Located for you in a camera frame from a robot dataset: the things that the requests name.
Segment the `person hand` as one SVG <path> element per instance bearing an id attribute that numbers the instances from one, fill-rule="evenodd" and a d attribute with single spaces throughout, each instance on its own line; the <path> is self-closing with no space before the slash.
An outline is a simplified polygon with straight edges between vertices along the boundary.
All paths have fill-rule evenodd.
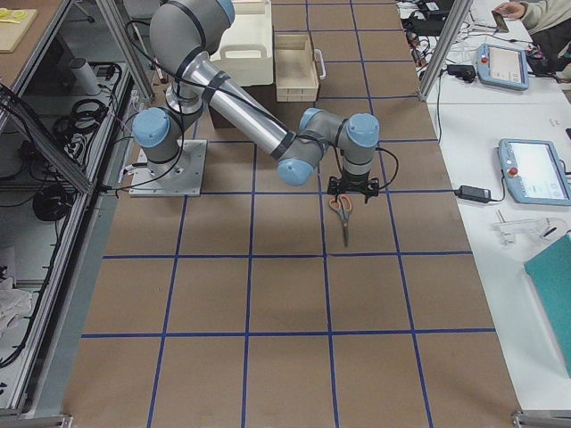
<path id="1" fill-rule="evenodd" d="M 525 16 L 527 4 L 517 1 L 509 1 L 497 5 L 493 11 L 511 20 L 520 20 Z"/>

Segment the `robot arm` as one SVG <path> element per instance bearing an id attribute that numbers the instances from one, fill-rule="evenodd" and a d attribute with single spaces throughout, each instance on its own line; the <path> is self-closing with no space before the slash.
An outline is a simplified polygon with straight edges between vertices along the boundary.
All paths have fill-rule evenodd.
<path id="1" fill-rule="evenodd" d="M 328 193 L 359 192 L 376 197 L 380 185 L 369 172 L 377 149 L 380 124 L 368 113 L 341 118 L 309 108 L 294 132 L 211 62 L 223 33 L 235 19 L 229 1 L 168 1 L 154 13 L 150 41 L 172 82 L 166 103 L 140 111 L 132 132 L 143 149 L 148 168 L 157 176 L 172 170 L 180 175 L 183 133 L 212 107 L 277 161 L 277 174 L 291 186 L 305 184 L 329 147 L 341 150 L 340 177 L 328 182 Z"/>

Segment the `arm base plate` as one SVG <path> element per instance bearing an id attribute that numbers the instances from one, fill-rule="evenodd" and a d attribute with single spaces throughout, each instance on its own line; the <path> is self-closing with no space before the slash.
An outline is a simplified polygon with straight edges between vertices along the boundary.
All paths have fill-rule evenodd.
<path id="1" fill-rule="evenodd" d="M 149 161 L 140 149 L 137 161 L 145 165 L 135 169 L 128 192 L 133 197 L 199 197 L 207 144 L 206 140 L 178 140 L 182 153 L 164 164 Z"/>

